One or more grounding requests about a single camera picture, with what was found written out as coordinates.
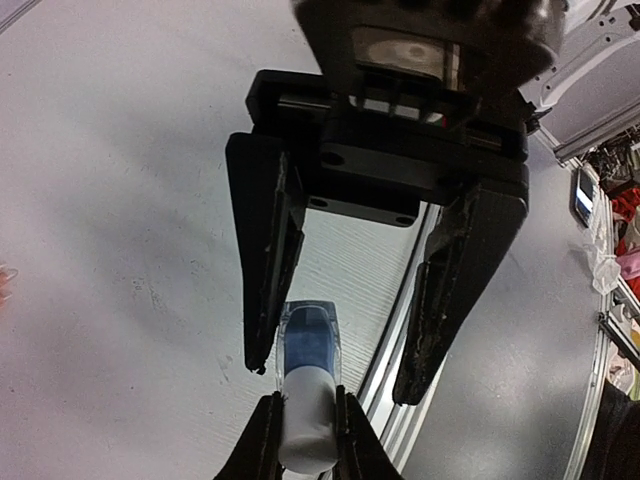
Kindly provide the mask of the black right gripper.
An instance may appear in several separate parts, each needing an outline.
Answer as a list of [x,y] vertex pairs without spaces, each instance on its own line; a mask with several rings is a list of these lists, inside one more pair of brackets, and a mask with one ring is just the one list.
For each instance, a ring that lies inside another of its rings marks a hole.
[[488,228],[519,227],[528,213],[526,135],[491,112],[471,118],[462,94],[437,97],[435,123],[397,113],[378,91],[332,93],[322,76],[261,70],[247,96],[253,131],[282,141],[312,208],[409,226],[419,202],[461,201]]

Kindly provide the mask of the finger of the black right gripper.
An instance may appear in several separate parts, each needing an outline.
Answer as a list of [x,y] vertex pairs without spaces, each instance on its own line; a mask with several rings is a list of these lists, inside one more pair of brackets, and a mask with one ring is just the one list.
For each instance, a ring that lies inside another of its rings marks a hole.
[[245,366],[263,373],[301,253],[306,197],[282,140],[237,132],[225,155],[241,261]]
[[393,401],[417,405],[528,214],[528,186],[480,180],[441,210],[416,275]]

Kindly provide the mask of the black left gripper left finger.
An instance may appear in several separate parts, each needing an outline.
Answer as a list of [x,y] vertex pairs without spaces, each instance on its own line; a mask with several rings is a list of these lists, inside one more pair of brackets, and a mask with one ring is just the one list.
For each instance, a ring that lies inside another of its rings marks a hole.
[[260,398],[239,440],[214,480],[277,480],[284,401],[280,392]]

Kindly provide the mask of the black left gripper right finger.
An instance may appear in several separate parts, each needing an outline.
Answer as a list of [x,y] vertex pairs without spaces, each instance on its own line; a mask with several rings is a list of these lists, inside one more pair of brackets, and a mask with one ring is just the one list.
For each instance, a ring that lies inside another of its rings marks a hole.
[[358,399],[340,385],[336,390],[338,461],[333,478],[341,480],[402,480]]

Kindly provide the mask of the white nail polish cap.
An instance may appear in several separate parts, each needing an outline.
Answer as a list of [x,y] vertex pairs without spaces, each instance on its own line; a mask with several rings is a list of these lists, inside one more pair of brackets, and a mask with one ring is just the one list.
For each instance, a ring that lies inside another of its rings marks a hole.
[[338,461],[334,378],[320,367],[302,366],[285,376],[281,393],[280,464],[304,475],[331,470]]

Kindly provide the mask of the blue nail polish bottle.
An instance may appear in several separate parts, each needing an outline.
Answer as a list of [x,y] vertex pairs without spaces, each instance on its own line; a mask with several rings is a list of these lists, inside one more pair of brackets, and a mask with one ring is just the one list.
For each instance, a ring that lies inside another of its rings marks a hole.
[[339,384],[342,376],[342,347],[334,302],[327,300],[287,301],[276,334],[277,385],[300,367],[318,367]]

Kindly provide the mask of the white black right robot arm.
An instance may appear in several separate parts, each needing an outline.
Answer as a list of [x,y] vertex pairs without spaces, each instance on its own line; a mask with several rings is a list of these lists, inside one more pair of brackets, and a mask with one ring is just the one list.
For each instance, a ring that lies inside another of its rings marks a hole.
[[396,227],[441,214],[417,270],[393,399],[424,397],[528,213],[520,87],[559,53],[558,1],[296,1],[316,74],[258,72],[225,148],[244,361],[262,373],[308,209]]

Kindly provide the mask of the phone on side shelf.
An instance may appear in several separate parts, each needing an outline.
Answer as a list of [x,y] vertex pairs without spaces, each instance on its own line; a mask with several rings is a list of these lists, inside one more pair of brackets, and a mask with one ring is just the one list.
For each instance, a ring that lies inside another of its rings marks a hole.
[[595,202],[595,184],[593,178],[584,169],[577,169],[573,175],[572,206],[579,222],[589,228]]

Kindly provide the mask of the pile of coloured clothes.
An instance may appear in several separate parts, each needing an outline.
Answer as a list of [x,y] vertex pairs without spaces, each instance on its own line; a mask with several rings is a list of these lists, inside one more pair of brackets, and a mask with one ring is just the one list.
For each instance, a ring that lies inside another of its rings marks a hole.
[[[614,223],[614,254],[620,276],[635,301],[631,311],[639,310],[639,150],[632,150],[626,160],[625,180],[609,178],[601,186],[611,203]],[[633,313],[639,323],[639,313]]]

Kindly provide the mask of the mannequin hand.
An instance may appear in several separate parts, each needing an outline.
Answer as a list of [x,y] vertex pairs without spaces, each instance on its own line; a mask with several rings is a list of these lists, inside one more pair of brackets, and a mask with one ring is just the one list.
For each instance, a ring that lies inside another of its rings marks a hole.
[[18,270],[6,264],[0,267],[0,306],[4,307],[12,296],[10,287],[18,275]]

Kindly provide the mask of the aluminium table front rail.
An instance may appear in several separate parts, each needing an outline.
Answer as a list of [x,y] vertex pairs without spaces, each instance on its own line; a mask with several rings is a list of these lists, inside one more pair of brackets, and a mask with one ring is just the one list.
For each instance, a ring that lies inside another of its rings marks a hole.
[[427,237],[439,217],[438,206],[426,205],[421,212],[399,290],[358,394],[365,415],[397,471],[402,471],[409,459],[442,375],[438,370],[418,405],[398,405],[393,401],[392,393],[408,333],[416,273],[423,260]]

